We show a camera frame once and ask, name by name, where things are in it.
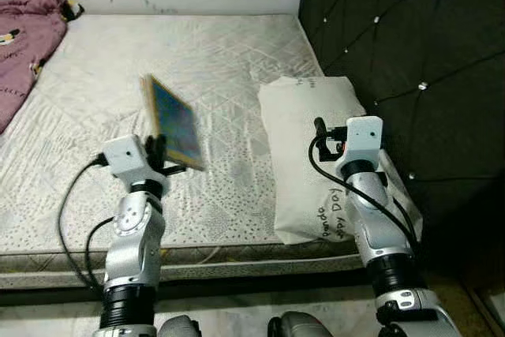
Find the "patterned mattress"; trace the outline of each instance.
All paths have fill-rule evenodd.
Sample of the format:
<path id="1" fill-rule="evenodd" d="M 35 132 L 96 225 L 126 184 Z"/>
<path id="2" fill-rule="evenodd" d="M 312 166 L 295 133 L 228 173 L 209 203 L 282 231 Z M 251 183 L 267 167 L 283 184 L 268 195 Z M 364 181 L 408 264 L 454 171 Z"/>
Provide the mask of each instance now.
<path id="1" fill-rule="evenodd" d="M 281 75 L 322 75 L 296 17 L 85 15 L 69 24 L 0 136 L 0 288 L 79 285 L 58 244 L 58 205 L 105 140 L 149 134 L 145 73 L 193 105 L 208 167 L 170 179 L 162 280 L 359 267 L 353 243 L 286 246 L 273 230 L 275 183 L 256 94 Z M 107 168 L 77 183 L 64 231 L 80 262 L 86 235 L 123 195 Z M 104 227 L 93 240 L 97 270 L 111 237 Z"/>

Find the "white pillow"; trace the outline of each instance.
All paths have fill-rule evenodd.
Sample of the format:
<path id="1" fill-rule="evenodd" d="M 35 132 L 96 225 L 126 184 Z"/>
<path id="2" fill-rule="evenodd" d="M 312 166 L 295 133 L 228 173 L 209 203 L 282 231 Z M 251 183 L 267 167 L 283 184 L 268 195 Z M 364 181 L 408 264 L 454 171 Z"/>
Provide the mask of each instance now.
<path id="1" fill-rule="evenodd" d="M 259 99 L 275 176 L 277 236 L 285 244 L 317 238 L 333 242 L 352 239 L 344 188 L 318 174 L 308 159 L 309 143 L 316 135 L 316 117 L 322 117 L 330 128 L 344 126 L 347 118 L 365 114 L 352 84 L 346 77 L 281 77 L 261 86 Z M 414 221 L 420 220 L 389 157 L 385 152 L 380 156 L 382 167 L 393 179 L 389 190 L 413 214 Z M 335 162 L 320 165 L 335 174 Z M 391 211 L 402 218 L 397 210 Z"/>

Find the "bed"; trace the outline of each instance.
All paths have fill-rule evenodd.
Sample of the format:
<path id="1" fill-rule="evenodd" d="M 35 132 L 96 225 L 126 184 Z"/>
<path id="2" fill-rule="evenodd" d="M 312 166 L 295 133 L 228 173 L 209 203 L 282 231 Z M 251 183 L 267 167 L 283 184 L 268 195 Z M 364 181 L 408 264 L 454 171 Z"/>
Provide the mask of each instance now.
<path id="1" fill-rule="evenodd" d="M 55 230 L 71 178 L 105 140 L 150 128 L 139 77 L 155 74 L 195 109 L 208 170 L 170 179 L 161 280 L 350 270 L 353 242 L 283 245 L 274 232 L 275 183 L 257 91 L 282 75 L 322 75 L 294 16 L 83 15 L 0 136 L 0 288 L 79 286 Z M 65 211 L 65 237 L 84 262 L 87 233 L 124 195 L 91 169 Z M 92 243 L 103 271 L 113 233 Z"/>

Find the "white mattress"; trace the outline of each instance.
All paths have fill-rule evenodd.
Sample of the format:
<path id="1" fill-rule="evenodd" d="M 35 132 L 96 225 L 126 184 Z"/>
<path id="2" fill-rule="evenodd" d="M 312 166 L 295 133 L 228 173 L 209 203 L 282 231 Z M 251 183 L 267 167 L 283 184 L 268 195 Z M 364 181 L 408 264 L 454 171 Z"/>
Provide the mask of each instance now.
<path id="1" fill-rule="evenodd" d="M 103 142 L 150 128 L 139 76 L 154 73 L 196 111 L 208 170 L 171 177 L 163 247 L 277 243 L 275 189 L 257 91 L 322 75 L 292 16 L 92 16 L 69 31 L 0 136 L 1 254 L 60 252 L 67 185 Z M 124 189 L 107 168 L 78 182 L 65 212 L 71 250 L 114 214 Z M 106 249 L 103 228 L 93 248 Z"/>

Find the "floor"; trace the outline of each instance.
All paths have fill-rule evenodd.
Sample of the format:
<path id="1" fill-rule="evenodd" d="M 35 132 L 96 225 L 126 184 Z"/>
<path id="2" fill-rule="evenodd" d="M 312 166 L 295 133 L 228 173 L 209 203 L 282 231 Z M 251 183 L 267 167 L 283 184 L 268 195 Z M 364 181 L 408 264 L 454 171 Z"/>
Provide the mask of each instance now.
<path id="1" fill-rule="evenodd" d="M 465 337 L 492 336 L 460 286 L 440 278 L 430 283 Z M 0 335 L 90 336 L 100 309 L 95 302 L 0 308 Z M 376 337 L 379 331 L 368 286 L 165 300 L 158 304 L 155 326 L 187 313 L 199 321 L 204 337 L 265 336 L 270 318 L 287 310 L 311 313 L 335 337 Z"/>

